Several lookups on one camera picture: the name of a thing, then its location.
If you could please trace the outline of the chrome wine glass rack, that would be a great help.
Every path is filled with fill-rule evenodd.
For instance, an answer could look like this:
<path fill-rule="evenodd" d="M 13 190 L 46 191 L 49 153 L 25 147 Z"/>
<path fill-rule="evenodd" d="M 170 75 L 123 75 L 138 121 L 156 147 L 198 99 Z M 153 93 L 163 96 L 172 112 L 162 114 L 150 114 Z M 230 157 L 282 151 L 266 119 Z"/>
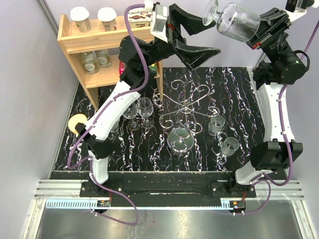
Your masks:
<path fill-rule="evenodd" d="M 179 102 L 162 93 L 169 101 L 175 103 L 176 107 L 176 110 L 162 114 L 159 117 L 161 127 L 165 130 L 170 130 L 166 142 L 170 150 L 176 154 L 189 152 L 195 145 L 195 136 L 203 131 L 203 126 L 197 122 L 195 115 L 212 118 L 220 113 L 220 110 L 215 106 L 209 107 L 206 114 L 196 111 L 195 104 L 210 94 L 210 88 L 204 84 L 196 86 L 194 89 L 196 93 L 206 93 L 194 101 L 191 97 L 186 97 L 187 85 L 191 83 L 192 81 L 182 81 L 179 79 L 171 82 L 171 88 L 174 90 L 182 86 L 182 96 L 184 98 Z"/>

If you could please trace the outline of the round yellow wooden coaster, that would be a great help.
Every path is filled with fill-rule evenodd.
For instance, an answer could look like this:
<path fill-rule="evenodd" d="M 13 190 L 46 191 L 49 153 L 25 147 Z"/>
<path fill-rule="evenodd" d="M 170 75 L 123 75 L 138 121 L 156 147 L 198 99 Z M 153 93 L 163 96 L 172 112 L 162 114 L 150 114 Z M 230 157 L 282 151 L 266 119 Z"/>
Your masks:
<path fill-rule="evenodd" d="M 68 121 L 68 128 L 72 133 L 74 133 L 75 135 L 78 135 L 78 132 L 75 126 L 77 125 L 77 123 L 85 123 L 85 122 L 87 122 L 87 117 L 84 114 L 73 115 Z"/>

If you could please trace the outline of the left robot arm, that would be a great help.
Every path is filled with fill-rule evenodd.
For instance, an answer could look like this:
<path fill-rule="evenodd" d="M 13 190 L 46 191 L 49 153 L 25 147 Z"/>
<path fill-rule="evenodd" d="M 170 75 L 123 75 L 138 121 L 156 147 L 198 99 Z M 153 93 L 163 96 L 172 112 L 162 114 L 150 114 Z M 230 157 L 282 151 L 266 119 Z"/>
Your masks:
<path fill-rule="evenodd" d="M 129 24 L 129 11 L 141 7 L 153 14 L 151 34 L 154 39 L 150 43 L 135 37 Z M 158 2 L 131 5 L 125 11 L 125 25 L 129 35 L 122 39 L 119 54 L 125 70 L 96 114 L 86 123 L 79 122 L 75 126 L 79 139 L 85 141 L 89 149 L 93 181 L 90 189 L 97 197 L 106 195 L 108 191 L 108 158 L 115 147 L 108 140 L 109 133 L 124 111 L 139 99 L 140 91 L 148 81 L 156 76 L 149 66 L 176 55 L 189 70 L 195 70 L 221 52 L 214 47 L 187 45 L 181 35 L 181 27 L 189 35 L 195 35 L 213 28 L 216 21 L 192 15 L 175 3 L 169 7 Z"/>

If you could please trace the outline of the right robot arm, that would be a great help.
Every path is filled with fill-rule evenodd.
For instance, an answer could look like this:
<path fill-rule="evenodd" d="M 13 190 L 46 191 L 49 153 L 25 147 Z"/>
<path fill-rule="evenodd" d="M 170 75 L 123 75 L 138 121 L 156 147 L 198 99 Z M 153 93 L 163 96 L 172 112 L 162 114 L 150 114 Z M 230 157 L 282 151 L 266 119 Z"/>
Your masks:
<path fill-rule="evenodd" d="M 286 90 L 310 69 L 310 59 L 303 63 L 298 55 L 306 56 L 306 52 L 291 49 L 286 30 L 306 13 L 307 10 L 300 7 L 295 10 L 273 8 L 260 15 L 257 32 L 247 41 L 249 47 L 261 49 L 270 60 L 261 61 L 253 71 L 265 136 L 263 143 L 251 149 L 250 161 L 236 170 L 234 180 L 227 184 L 227 192 L 232 197 L 240 196 L 244 185 L 252 185 L 258 179 L 272 182 L 269 175 L 277 170 L 289 169 L 282 183 L 286 185 L 293 174 L 293 162 L 303 152 L 302 143 L 296 142 L 290 128 Z"/>

